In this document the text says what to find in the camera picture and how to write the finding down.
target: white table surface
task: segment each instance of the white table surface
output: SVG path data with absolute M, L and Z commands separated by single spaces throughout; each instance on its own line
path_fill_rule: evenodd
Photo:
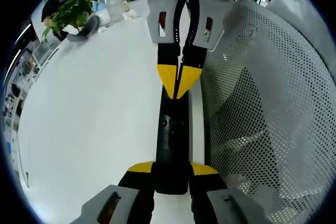
M 145 21 L 146 0 L 130 7 L 141 17 L 85 43 L 63 41 L 28 93 L 18 131 L 20 162 L 29 172 L 30 188 L 23 189 L 46 223 L 71 222 L 83 203 L 117 185 L 130 166 L 155 159 L 162 91 L 157 45 Z M 182 41 L 187 19 L 185 11 Z M 193 160 L 202 163 L 199 82 L 192 97 Z M 190 195 L 154 199 L 151 223 L 194 223 Z

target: gray perforated mesh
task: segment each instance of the gray perforated mesh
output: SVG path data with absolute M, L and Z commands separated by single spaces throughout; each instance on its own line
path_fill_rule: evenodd
M 335 83 L 299 32 L 251 0 L 224 28 L 201 77 L 209 164 L 273 223 L 304 223 L 336 173 Z

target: green leaves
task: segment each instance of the green leaves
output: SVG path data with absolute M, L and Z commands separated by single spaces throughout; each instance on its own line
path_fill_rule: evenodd
M 92 1 L 98 0 L 64 0 L 58 11 L 51 16 L 52 23 L 43 32 L 45 41 L 50 30 L 60 35 L 60 31 L 67 25 L 75 28 L 84 26 L 87 16 L 92 13 Z

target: white desk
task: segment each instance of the white desk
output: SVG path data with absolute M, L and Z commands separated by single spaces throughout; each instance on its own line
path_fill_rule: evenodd
M 30 189 L 23 188 L 47 223 L 74 220 L 84 202 L 118 184 L 130 166 L 155 159 L 162 91 L 157 46 L 145 21 L 146 0 L 130 7 L 141 17 L 84 44 L 63 41 L 28 93 L 18 131 L 21 164 L 29 171 Z M 181 23 L 185 38 L 188 23 Z M 193 160 L 202 162 L 199 83 L 193 90 Z M 194 223 L 190 195 L 155 195 L 152 223 Z

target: potted plant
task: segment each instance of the potted plant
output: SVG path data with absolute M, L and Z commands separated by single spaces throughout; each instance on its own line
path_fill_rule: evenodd
M 42 34 L 44 41 L 46 41 L 46 36 L 50 30 L 60 35 L 60 31 L 68 25 L 71 25 L 79 32 L 93 12 L 92 1 L 98 0 L 64 0 L 58 11 L 52 14 L 52 22 Z

